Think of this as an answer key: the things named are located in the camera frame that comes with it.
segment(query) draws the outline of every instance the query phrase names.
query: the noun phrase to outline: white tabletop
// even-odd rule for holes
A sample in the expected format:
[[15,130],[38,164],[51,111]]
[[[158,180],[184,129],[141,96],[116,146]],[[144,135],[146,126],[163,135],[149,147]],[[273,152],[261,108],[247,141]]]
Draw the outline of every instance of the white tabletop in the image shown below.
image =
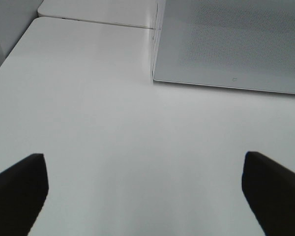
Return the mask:
[[153,28],[157,0],[44,0],[39,16]]
[[35,20],[0,68],[0,171],[45,154],[30,236],[262,236],[244,155],[295,171],[295,96],[152,82],[148,29]]

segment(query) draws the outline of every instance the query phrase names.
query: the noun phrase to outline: gray panel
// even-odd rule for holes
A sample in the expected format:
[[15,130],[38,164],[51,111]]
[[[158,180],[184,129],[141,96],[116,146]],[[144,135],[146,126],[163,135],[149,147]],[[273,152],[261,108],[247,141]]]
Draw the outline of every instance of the gray panel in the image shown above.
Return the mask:
[[167,0],[153,75],[295,93],[295,0]]

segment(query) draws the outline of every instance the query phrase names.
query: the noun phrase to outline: gray device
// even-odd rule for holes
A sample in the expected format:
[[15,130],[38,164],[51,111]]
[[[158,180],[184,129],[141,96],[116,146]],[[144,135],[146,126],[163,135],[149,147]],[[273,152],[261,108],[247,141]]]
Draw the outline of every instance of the gray device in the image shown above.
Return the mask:
[[156,81],[295,94],[295,0],[159,0]]

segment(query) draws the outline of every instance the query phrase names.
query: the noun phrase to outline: black object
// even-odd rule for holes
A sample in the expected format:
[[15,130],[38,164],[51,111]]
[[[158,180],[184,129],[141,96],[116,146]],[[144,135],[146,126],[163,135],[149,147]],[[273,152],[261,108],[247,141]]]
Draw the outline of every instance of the black object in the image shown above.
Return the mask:
[[43,154],[32,154],[0,173],[0,236],[26,236],[48,194]]
[[248,152],[241,184],[265,235],[295,236],[295,173],[258,152]]

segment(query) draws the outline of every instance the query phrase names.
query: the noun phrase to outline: white table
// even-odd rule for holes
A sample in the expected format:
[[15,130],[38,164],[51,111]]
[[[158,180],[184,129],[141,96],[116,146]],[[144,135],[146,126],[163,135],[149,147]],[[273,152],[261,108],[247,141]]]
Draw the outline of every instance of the white table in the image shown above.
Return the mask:
[[244,155],[295,171],[295,96],[153,84],[150,30],[33,22],[0,68],[0,171],[45,154],[30,236],[262,236]]
[[158,0],[44,0],[39,16],[153,28]]

